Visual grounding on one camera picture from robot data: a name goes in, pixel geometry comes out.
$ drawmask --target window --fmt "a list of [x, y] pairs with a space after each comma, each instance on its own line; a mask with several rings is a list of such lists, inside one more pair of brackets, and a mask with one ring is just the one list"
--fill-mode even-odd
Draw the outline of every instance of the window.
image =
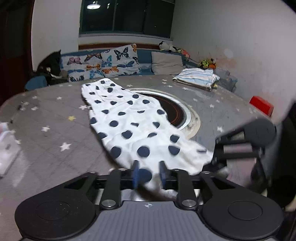
[[[88, 9], [99, 4], [98, 9]], [[83, 0], [80, 34], [134, 33], [170, 37], [174, 0]]]

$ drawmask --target butterfly print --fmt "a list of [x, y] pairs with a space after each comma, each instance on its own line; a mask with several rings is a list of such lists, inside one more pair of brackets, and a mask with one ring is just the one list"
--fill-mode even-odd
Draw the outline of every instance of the butterfly print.
[[91, 71], [89, 72], [89, 78], [90, 78], [90, 79], [93, 79], [94, 76], [95, 76], [95, 74], [99, 74], [99, 75], [101, 75], [101, 76], [104, 76], [103, 73], [102, 73], [101, 71], [99, 71], [99, 70], [91, 70]]
[[97, 69], [97, 70], [100, 70], [101, 69], [101, 66], [99, 64], [97, 65], [87, 65], [86, 66], [86, 70], [91, 70], [91, 69]]
[[117, 67], [116, 66], [114, 66], [114, 67], [111, 67], [110, 69], [103, 69], [102, 70], [105, 74], [109, 74], [109, 73], [113, 73], [113, 72], [119, 72], [119, 70], [117, 69]]
[[79, 57], [71, 57], [71, 58], [69, 58], [67, 65], [69, 65], [69, 64], [82, 64], [82, 63], [80, 62]]
[[134, 52], [137, 52], [137, 45], [136, 44], [131, 44], [131, 47], [133, 48]]
[[130, 72], [130, 71], [127, 71], [127, 72], [123, 72], [125, 75], [132, 75], [132, 74], [137, 74], [137, 71], [136, 72], [134, 72], [134, 73], [132, 73], [132, 72]]
[[79, 73], [79, 72], [84, 72], [83, 69], [70, 69], [68, 70], [68, 74], [71, 74], [71, 73]]
[[137, 64], [139, 64], [139, 59], [138, 59], [137, 57], [133, 57], [133, 59], [135, 60], [135, 62], [136, 62]]
[[104, 60], [102, 60], [102, 67], [111, 67], [112, 66], [112, 56], [110, 55], [108, 58], [107, 58], [107, 61], [105, 62]]
[[102, 59], [101, 53], [91, 53], [91, 54], [88, 54], [87, 55], [87, 57], [85, 58], [84, 62], [89, 61], [92, 57]]
[[128, 68], [128, 67], [132, 67], [134, 63], [135, 63], [134, 61], [130, 61], [127, 64], [126, 63], [124, 63], [124, 64], [118, 64], [117, 67]]
[[114, 50], [114, 53], [116, 54], [116, 58], [117, 60], [120, 60], [122, 56], [126, 57], [126, 58], [129, 58], [129, 55], [128, 55], [128, 47], [126, 47], [123, 52], [120, 52], [118, 50]]

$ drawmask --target gray gripper plate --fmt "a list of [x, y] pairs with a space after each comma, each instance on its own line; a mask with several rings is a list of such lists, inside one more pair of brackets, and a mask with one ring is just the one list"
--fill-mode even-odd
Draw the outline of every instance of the gray gripper plate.
[[88, 230], [68, 241], [119, 240], [229, 241], [212, 233], [195, 212], [181, 210], [173, 202], [133, 201], [123, 202], [118, 209], [101, 212]]

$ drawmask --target round hole in mat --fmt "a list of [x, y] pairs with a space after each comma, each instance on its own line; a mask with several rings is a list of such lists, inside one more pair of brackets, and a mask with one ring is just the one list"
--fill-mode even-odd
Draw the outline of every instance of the round hole in mat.
[[161, 107], [168, 114], [168, 121], [175, 127], [179, 128], [182, 126], [186, 120], [186, 114], [180, 105], [176, 104], [174, 101], [157, 94], [152, 93], [141, 93], [142, 95], [150, 96], [157, 99]]
[[169, 122], [181, 130], [187, 139], [195, 136], [200, 128], [198, 114], [187, 103], [169, 93], [148, 88], [129, 89], [138, 94], [146, 95], [157, 99], [161, 107], [168, 114]]

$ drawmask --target red object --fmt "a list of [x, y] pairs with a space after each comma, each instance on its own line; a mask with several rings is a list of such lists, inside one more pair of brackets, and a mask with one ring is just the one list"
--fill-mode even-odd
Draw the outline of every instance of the red object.
[[250, 104], [261, 110], [264, 114], [271, 116], [274, 111], [274, 106], [261, 98], [260, 96], [253, 96], [250, 100]]

